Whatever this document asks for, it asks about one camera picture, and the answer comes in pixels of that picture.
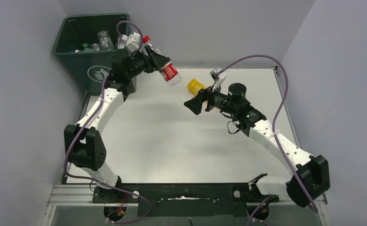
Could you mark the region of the green tinted bottle white cap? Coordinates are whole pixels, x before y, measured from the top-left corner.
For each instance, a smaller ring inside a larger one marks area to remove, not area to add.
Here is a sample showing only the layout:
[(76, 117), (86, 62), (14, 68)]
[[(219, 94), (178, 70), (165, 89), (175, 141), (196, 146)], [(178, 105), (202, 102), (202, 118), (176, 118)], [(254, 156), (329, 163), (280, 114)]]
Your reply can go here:
[(83, 43), (81, 46), (81, 49), (76, 49), (74, 50), (74, 53), (79, 53), (79, 52), (93, 52), (94, 50), (92, 48), (90, 48), (88, 43)]

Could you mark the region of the red label bottle red cap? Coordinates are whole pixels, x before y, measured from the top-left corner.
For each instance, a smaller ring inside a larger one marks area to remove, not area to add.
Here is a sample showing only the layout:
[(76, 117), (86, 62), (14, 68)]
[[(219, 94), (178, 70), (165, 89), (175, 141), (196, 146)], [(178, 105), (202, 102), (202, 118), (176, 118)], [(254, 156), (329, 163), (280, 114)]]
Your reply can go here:
[[(153, 49), (161, 54), (162, 53), (157, 47), (155, 47), (154, 45), (152, 45), (150, 43), (150, 37), (148, 35), (144, 36), (143, 38), (143, 44), (145, 45), (150, 45), (150, 47), (153, 47)], [(174, 67), (174, 65), (172, 64), (172, 62), (169, 62), (167, 65), (165, 65), (162, 69), (159, 70), (159, 73), (161, 74), (161, 76), (163, 77), (163, 79), (165, 80), (165, 82), (169, 85), (169, 86), (175, 86), (177, 85), (181, 80), (182, 77), (179, 74), (179, 72), (177, 71), (177, 69)]]

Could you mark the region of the blue label crushed bottle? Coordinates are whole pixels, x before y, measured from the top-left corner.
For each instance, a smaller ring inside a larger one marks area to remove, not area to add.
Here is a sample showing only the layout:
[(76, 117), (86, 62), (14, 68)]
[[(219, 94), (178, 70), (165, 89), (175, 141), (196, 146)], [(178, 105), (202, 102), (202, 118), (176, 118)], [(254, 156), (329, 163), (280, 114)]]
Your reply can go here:
[(93, 44), (91, 44), (91, 45), (90, 45), (90, 48), (91, 48), (93, 51), (95, 51), (95, 52), (102, 50), (102, 47), (100, 46), (100, 44), (99, 44), (99, 43), (93, 43)]

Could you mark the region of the clear unlabelled bottle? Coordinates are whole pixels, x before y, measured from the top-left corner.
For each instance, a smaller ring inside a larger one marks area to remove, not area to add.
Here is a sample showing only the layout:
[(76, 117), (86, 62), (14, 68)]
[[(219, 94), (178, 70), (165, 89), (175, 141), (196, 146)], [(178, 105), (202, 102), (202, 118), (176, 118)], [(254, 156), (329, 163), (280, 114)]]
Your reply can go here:
[(97, 38), (102, 50), (114, 50), (114, 44), (108, 31), (99, 31)]

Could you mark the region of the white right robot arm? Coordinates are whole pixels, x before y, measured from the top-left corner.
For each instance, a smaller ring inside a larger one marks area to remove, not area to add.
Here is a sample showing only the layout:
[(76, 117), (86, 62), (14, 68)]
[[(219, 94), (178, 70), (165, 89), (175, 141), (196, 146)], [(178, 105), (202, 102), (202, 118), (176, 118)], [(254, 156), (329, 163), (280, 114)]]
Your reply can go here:
[(291, 176), (259, 175), (249, 182), (250, 198), (260, 201), (267, 195), (285, 196), (300, 207), (312, 206), (330, 188), (327, 159), (301, 149), (274, 128), (272, 122), (246, 99), (245, 85), (233, 83), (228, 87), (227, 94), (220, 90), (213, 86), (200, 89), (184, 106), (196, 115), (202, 112), (204, 102), (207, 103), (206, 112), (218, 109), (238, 131), (258, 142), (278, 159)]

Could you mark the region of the yellow juice bottle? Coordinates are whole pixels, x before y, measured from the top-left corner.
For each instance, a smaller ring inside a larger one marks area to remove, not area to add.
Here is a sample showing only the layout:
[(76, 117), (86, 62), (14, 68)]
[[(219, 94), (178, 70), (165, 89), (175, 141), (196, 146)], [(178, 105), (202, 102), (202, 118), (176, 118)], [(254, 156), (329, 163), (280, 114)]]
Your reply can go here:
[(189, 81), (187, 89), (196, 96), (201, 89), (206, 89), (206, 87), (196, 79), (192, 79)]

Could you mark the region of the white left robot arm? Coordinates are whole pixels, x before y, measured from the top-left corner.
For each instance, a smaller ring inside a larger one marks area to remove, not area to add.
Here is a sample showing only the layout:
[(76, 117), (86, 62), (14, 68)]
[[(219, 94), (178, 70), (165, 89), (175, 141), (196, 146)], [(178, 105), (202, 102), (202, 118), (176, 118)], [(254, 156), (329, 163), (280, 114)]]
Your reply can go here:
[(114, 112), (126, 101), (132, 80), (142, 73), (161, 71), (171, 59), (145, 46), (130, 53), (118, 49), (112, 55), (110, 72), (101, 85), (101, 94), (87, 114), (77, 123), (64, 129), (64, 174), (76, 178), (67, 170), (68, 163), (83, 169), (85, 178), (103, 189), (120, 190), (120, 177), (106, 163), (106, 148), (101, 134)]

